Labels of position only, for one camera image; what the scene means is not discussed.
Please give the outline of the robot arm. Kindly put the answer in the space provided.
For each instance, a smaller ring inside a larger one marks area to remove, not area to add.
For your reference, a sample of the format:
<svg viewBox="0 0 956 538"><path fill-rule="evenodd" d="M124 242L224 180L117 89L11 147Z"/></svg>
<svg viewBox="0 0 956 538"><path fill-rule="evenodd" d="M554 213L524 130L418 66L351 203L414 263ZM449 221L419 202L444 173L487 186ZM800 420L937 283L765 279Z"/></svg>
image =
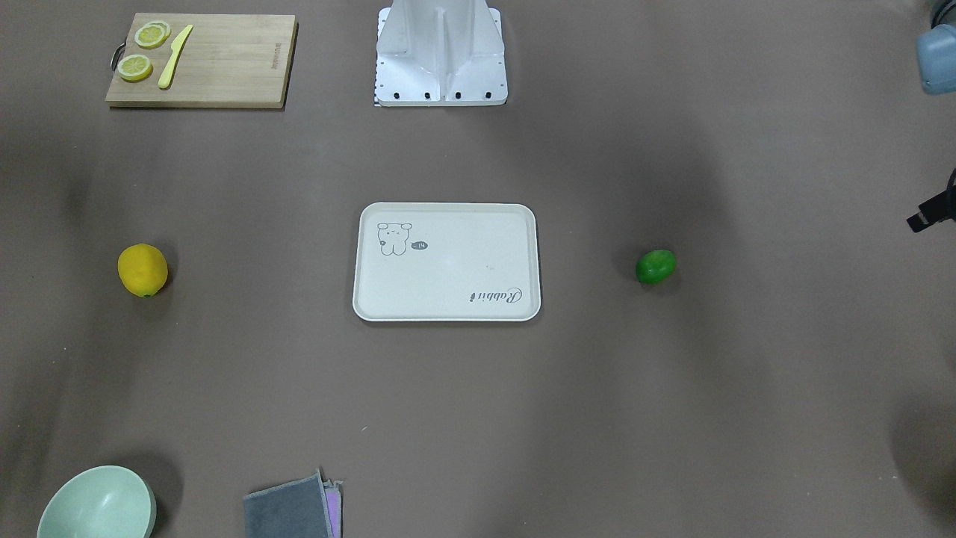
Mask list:
<svg viewBox="0 0 956 538"><path fill-rule="evenodd" d="M955 91L955 1L929 1L930 28L917 37L919 81L930 96Z"/></svg>

